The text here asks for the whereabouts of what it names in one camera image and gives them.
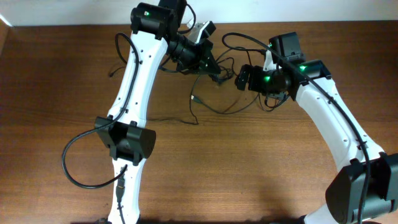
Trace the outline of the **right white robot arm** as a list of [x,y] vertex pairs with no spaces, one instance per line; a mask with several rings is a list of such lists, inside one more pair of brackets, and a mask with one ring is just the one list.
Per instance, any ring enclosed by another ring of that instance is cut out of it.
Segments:
[[326,203],[297,223],[370,223],[397,211],[397,154],[386,154],[343,102],[321,60],[307,61],[295,32],[277,35],[258,50],[263,66],[245,64],[237,89],[291,97],[309,115],[333,156],[338,174]]

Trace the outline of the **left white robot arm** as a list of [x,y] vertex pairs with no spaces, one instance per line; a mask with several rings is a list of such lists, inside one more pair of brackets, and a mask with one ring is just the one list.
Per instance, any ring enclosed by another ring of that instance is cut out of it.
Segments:
[[95,127],[113,160],[116,178],[110,214],[99,223],[137,223],[139,191],[144,164],[155,146],[156,133],[146,129],[147,105],[156,73],[164,55],[184,75],[219,75],[220,67],[208,40],[215,26],[211,21],[194,23],[187,31],[179,27],[186,1],[140,3],[131,12],[132,42],[121,87],[106,118]]

